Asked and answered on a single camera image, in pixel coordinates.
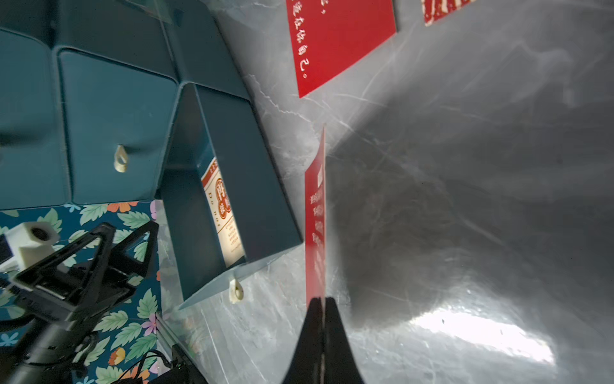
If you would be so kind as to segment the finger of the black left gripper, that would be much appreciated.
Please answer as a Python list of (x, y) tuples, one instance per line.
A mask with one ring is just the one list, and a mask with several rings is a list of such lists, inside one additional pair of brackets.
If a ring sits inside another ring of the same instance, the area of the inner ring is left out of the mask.
[(87, 286), (101, 255), (113, 246), (116, 228), (107, 222), (78, 236), (67, 246), (54, 251), (14, 278), (24, 291), (40, 289), (47, 293), (72, 293)]
[(130, 284), (134, 277), (150, 278), (155, 269), (158, 229), (156, 222), (147, 222), (116, 244), (103, 275), (104, 283), (121, 286)]

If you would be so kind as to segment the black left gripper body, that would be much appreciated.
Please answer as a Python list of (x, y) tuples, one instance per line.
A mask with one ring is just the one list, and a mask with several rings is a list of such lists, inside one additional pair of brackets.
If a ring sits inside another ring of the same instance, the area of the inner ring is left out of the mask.
[(62, 326), (99, 320), (131, 298), (136, 288), (129, 283), (137, 275), (135, 263), (64, 265), (49, 270), (34, 268), (11, 279), (17, 304), (35, 317)]

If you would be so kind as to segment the teal drawer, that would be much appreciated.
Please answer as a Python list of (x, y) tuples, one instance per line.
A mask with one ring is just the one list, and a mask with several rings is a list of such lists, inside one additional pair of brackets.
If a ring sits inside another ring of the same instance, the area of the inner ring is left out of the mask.
[[(201, 176), (215, 157), (246, 255), (225, 266)], [(251, 104), (189, 84), (182, 89), (159, 189), (187, 308), (228, 291), (302, 243)]]
[(77, 51), (59, 54), (72, 200), (153, 198), (177, 83)]
[(64, 132), (47, 46), (1, 33), (1, 208), (69, 199)]

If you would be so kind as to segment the teal bottom drawer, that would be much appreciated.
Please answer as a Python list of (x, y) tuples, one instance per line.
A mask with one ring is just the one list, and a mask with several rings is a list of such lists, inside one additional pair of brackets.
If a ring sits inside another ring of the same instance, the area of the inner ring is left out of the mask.
[[(215, 157), (246, 255), (225, 266), (201, 176)], [(182, 89), (159, 189), (187, 308), (228, 291), (302, 243), (251, 104), (189, 84)]]

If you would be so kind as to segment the red postcard white text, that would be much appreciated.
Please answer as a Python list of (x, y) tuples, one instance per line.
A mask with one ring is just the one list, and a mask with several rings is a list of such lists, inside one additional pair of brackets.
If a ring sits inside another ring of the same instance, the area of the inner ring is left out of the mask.
[(391, 0), (287, 0), (286, 13), (300, 98), (397, 32)]

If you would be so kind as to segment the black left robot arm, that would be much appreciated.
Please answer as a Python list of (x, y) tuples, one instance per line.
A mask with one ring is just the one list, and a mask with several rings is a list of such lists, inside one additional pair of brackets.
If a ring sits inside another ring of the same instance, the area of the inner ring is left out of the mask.
[(26, 327), (13, 347), (1, 348), (3, 383), (70, 383), (86, 376), (85, 359), (98, 344), (103, 316), (131, 299), (130, 279), (150, 275), (158, 224), (149, 221), (120, 243), (104, 222), (59, 250), (48, 222), (24, 222), (1, 236), (1, 281), (21, 317), (2, 331)]

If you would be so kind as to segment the cream postcard red emblem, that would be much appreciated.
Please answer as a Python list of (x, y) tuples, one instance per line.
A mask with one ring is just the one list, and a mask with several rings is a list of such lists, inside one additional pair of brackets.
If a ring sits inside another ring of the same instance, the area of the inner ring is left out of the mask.
[(246, 252), (241, 242), (230, 197), (215, 157), (201, 176), (201, 185), (209, 204), (225, 266), (230, 268), (239, 263), (245, 257)]

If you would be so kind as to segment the cream postcard red text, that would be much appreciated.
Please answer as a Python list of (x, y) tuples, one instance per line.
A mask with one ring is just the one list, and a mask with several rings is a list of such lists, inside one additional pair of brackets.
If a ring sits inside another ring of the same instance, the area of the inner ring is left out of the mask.
[(427, 27), (431, 26), (438, 20), (474, 2), (475, 0), (422, 0), (424, 23)]

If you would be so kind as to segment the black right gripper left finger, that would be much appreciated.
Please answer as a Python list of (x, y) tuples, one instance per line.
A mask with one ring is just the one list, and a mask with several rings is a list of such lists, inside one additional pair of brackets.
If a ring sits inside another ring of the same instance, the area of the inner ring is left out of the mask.
[(321, 382), (324, 351), (324, 310), (321, 298), (310, 300), (294, 356), (282, 383)]

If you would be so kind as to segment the teal top drawer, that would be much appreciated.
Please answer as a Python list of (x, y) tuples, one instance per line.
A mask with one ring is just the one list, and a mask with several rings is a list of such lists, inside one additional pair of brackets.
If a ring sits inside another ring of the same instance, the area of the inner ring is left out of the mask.
[(69, 199), (64, 132), (47, 46), (1, 33), (1, 208)]

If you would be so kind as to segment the teal drawer cabinet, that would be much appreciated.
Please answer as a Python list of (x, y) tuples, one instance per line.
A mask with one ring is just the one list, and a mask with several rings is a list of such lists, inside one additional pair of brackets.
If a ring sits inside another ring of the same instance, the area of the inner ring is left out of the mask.
[(1, 207), (150, 200), (178, 93), (164, 1), (1, 4)]

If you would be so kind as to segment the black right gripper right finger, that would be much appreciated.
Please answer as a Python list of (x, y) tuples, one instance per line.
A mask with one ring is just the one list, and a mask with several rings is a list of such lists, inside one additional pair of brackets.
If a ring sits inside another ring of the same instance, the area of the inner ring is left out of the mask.
[(324, 320), (324, 383), (363, 384), (336, 301), (326, 298)]

